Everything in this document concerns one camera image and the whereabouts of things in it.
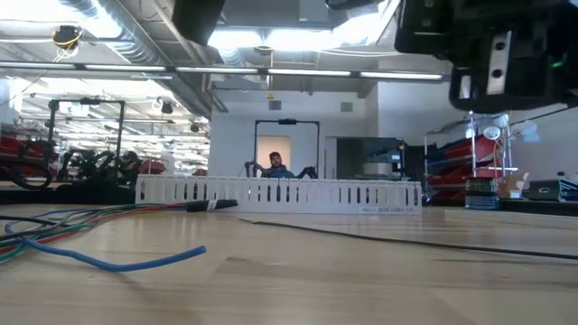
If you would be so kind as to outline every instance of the person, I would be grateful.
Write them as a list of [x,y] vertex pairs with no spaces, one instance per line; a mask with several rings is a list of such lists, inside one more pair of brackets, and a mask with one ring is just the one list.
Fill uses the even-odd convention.
[[283,165],[283,159],[281,154],[278,152],[272,152],[269,154],[269,161],[271,162],[271,167],[264,169],[263,166],[256,163],[256,167],[262,172],[261,177],[263,178],[295,178],[292,172],[287,170],[287,167]]

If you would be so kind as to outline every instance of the white wall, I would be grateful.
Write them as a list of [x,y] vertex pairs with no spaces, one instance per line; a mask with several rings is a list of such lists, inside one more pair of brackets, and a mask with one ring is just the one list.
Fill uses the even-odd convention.
[[379,85],[376,84],[365,99],[365,136],[379,137]]
[[[531,111],[514,112],[512,123],[564,108],[555,105]],[[512,159],[529,180],[555,179],[558,172],[578,172],[578,108],[534,120],[540,142],[512,142]]]
[[422,145],[426,132],[461,120],[465,112],[452,107],[449,91],[449,83],[380,82],[379,136]]
[[[319,175],[324,174],[324,150],[327,136],[363,136],[365,100],[356,93],[275,92],[275,99],[283,101],[282,111],[269,111],[267,92],[219,93],[229,113],[213,113],[211,119],[211,148],[209,175],[238,176],[244,174],[243,163],[253,159],[255,121],[257,119],[296,118],[319,121],[320,161]],[[353,102],[353,113],[341,113],[340,102]],[[260,124],[259,135],[283,135],[292,139],[292,172],[315,165],[317,131],[314,125]]]

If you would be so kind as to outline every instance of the ceiling light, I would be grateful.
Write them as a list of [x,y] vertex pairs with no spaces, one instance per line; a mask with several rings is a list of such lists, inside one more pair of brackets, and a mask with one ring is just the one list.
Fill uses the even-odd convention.
[[320,77],[349,77],[349,71],[331,70],[299,70],[299,69],[269,69],[272,75],[320,76]]
[[426,73],[403,73],[403,72],[360,72],[362,78],[375,79],[401,79],[401,80],[441,80],[442,75]]
[[276,51],[320,51],[338,46],[332,41],[331,31],[308,31],[297,29],[273,30],[265,46]]
[[88,70],[117,70],[117,71],[166,71],[165,67],[142,66],[142,65],[112,65],[112,64],[87,64]]
[[170,119],[156,119],[156,118],[128,118],[125,120],[126,123],[164,123],[164,124],[174,124],[173,120]]
[[212,67],[178,67],[177,72],[204,72],[222,74],[257,74],[257,69],[251,68],[212,68]]
[[215,31],[209,38],[209,46],[217,49],[252,48],[261,45],[261,36],[254,31]]
[[13,69],[50,69],[50,70],[74,70],[76,67],[70,63],[44,63],[44,62],[2,62],[2,68]]
[[386,33],[386,28],[392,22],[400,2],[401,0],[391,0],[379,4],[379,12],[381,15],[379,16],[377,25],[369,30],[369,37],[365,43],[366,46],[376,45],[382,35]]
[[368,32],[378,25],[380,13],[364,14],[349,19],[347,22],[335,27],[331,31],[331,37],[337,46],[361,45],[368,38]]

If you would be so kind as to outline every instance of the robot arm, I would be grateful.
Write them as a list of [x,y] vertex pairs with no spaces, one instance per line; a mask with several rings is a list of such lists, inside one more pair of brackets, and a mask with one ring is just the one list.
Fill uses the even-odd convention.
[[460,110],[578,105],[578,7],[567,0],[405,0],[398,18],[398,51],[453,64]]

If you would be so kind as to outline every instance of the wooden table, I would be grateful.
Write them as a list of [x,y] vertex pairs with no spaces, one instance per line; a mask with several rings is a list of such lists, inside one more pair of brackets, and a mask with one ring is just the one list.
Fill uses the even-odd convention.
[[[57,208],[4,207],[2,213]],[[237,220],[282,217],[145,214],[55,244],[123,264],[199,245],[209,249],[179,264],[128,274],[28,251],[0,265],[0,323],[578,322],[577,263],[393,245]],[[306,216],[285,217],[307,222]],[[507,246],[526,246],[533,238],[531,248],[544,251],[573,252],[578,246],[578,222],[569,218],[444,209],[429,209],[422,218],[310,217],[316,227],[363,228],[388,236]]]

